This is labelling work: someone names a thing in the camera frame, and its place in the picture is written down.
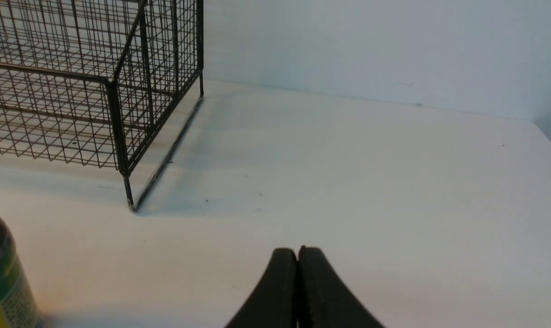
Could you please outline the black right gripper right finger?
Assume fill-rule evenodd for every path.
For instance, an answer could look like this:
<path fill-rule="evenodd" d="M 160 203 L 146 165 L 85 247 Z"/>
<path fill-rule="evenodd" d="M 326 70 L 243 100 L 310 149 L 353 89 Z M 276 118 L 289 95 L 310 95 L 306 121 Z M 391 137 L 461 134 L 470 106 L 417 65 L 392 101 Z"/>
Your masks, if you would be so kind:
<path fill-rule="evenodd" d="M 299 250 L 300 328 L 382 328 L 317 247 Z"/>

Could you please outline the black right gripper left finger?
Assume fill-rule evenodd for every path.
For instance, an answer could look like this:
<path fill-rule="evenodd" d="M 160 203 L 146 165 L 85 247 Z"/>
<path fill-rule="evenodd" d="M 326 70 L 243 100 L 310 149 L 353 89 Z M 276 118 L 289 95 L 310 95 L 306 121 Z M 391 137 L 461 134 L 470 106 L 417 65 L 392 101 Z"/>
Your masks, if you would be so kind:
<path fill-rule="evenodd" d="M 295 328 L 298 260 L 292 249 L 276 248 L 263 275 L 228 328 Z"/>

